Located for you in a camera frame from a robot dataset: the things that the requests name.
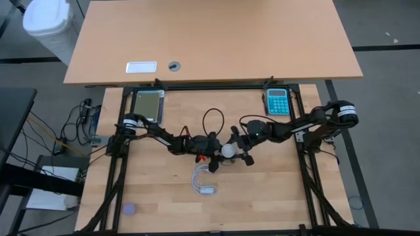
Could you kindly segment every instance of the calculator display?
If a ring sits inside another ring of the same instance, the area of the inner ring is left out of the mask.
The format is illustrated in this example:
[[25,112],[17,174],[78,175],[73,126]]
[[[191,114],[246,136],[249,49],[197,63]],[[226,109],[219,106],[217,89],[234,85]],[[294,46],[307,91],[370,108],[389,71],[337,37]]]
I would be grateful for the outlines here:
[[283,90],[270,90],[268,92],[268,95],[270,95],[270,96],[284,96],[285,91],[283,91]]

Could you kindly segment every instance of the gray floor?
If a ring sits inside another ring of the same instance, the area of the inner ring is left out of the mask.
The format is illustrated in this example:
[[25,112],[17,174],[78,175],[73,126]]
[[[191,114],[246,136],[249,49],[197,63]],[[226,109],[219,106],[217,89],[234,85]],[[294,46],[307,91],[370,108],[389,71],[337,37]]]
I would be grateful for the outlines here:
[[[420,43],[420,1],[416,0],[336,0],[334,1],[352,46]],[[0,1],[0,22],[10,9]],[[0,58],[51,56],[22,29],[22,16],[16,12],[0,39]],[[357,52],[364,72],[361,80],[334,81],[340,99],[356,104],[360,124],[350,133],[379,225],[392,229],[420,231],[419,158],[420,134],[420,50]],[[84,98],[102,102],[103,88],[63,85],[66,66],[62,63],[0,64],[1,86],[33,87],[38,90],[33,111],[58,130],[69,110]],[[324,82],[316,82],[322,101],[329,96]],[[28,135],[35,134],[25,125]],[[45,138],[48,145],[52,142]],[[29,142],[34,161],[45,150]],[[13,152],[24,155],[25,142],[19,137]],[[358,195],[343,141],[337,140],[337,154],[348,196]],[[8,231],[18,197],[11,197],[0,216],[0,235]],[[22,228],[51,221],[67,212],[31,211]],[[367,226],[362,210],[353,210],[355,221]],[[75,216],[28,235],[59,235],[72,232]]]

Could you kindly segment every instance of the white ball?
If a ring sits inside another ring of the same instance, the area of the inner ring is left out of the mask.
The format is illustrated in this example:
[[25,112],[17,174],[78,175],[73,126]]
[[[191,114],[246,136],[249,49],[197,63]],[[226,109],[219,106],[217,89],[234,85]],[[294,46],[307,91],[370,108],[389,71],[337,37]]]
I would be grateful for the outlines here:
[[222,155],[226,158],[231,158],[235,155],[235,147],[232,144],[225,144],[222,147]]

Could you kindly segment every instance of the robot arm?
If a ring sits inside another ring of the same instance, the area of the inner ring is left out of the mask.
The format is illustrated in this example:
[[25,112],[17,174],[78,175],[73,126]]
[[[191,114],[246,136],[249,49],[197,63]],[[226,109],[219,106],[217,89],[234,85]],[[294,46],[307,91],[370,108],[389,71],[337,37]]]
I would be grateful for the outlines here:
[[[323,139],[336,136],[342,128],[351,128],[357,123],[358,117],[354,105],[346,101],[316,107],[309,114],[288,123],[265,123],[260,120],[252,120],[246,124],[240,122],[242,127],[246,127],[247,132],[244,129],[245,135],[240,135],[237,127],[231,127],[232,135],[227,144],[237,143],[243,153],[225,157],[221,155],[223,153],[222,145],[214,132],[210,132],[208,136],[174,136],[158,124],[150,122],[144,116],[130,113],[125,116],[122,125],[117,125],[117,132],[115,136],[110,138],[107,153],[126,155],[128,149],[125,147],[129,141],[154,138],[167,146],[168,151],[174,155],[196,155],[197,163],[201,158],[210,158],[209,171],[214,172],[219,168],[219,162],[227,159],[243,159],[246,165],[253,165],[254,160],[248,154],[248,151],[256,145],[267,140],[275,143],[284,142],[296,132],[315,125],[320,125],[320,127],[315,131],[304,133],[303,140],[304,148],[307,151],[318,152]],[[138,128],[146,129],[146,134],[136,136],[136,129]]]
[[249,151],[266,140],[281,143],[297,132],[320,125],[315,131],[303,134],[305,149],[318,152],[322,140],[338,135],[342,128],[351,128],[357,124],[358,117],[354,105],[347,101],[337,101],[316,107],[309,114],[288,123],[265,123],[260,120],[240,123],[247,129],[247,134],[240,138],[244,143],[244,150]]

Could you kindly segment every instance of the wooden desk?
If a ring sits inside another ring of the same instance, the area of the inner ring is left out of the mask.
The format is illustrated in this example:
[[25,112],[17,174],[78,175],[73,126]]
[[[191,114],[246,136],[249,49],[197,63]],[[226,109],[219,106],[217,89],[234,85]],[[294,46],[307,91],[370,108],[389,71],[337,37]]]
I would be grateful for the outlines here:
[[[155,73],[125,72],[157,62]],[[170,62],[179,62],[177,72]],[[332,0],[91,1],[65,83],[362,76]]]
[[[167,92],[163,126],[178,134],[188,125],[192,136],[203,134],[201,118],[209,108],[224,112],[225,125],[219,135],[224,143],[230,136],[229,127],[238,125],[242,115],[264,115],[261,90],[209,90]],[[315,85],[301,85],[304,108],[310,111],[320,105]],[[122,88],[105,92],[98,124],[98,135],[112,135],[121,104]],[[288,117],[273,117],[286,122]],[[206,129],[218,130],[221,117],[211,112]],[[331,146],[322,149],[333,152]],[[102,155],[102,151],[91,159]],[[123,203],[134,203],[134,216],[121,215],[119,232],[174,232],[217,230],[296,229],[309,225],[305,193],[294,139],[281,144],[265,142],[250,154],[255,164],[243,161],[220,166],[205,178],[217,184],[218,193],[203,197],[191,186],[194,156],[171,155],[165,146],[153,139],[132,142],[128,160]],[[334,157],[316,155],[325,196],[341,214],[352,221],[345,189]],[[76,229],[82,228],[99,208],[105,193],[110,158],[103,157],[89,168]],[[115,205],[110,207],[108,223]]]

